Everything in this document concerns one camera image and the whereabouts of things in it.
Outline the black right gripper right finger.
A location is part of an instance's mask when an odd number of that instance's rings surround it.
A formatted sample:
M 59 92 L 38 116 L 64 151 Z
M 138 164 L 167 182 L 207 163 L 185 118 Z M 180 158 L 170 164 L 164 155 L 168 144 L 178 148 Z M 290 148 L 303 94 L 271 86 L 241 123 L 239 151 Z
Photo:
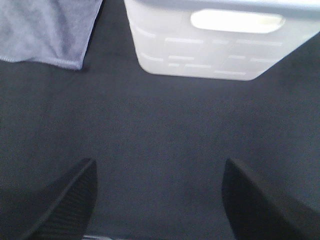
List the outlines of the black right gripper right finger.
M 237 240 L 320 238 L 318 211 L 272 186 L 240 160 L 226 160 L 221 195 Z

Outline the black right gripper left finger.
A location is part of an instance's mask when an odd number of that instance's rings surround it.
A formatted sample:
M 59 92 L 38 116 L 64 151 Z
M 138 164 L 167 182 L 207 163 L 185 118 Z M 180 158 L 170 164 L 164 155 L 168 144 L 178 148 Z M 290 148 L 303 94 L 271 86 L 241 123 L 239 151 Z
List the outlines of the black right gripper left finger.
M 97 199 L 97 162 L 82 159 L 38 189 L 0 189 L 2 240 L 81 240 Z

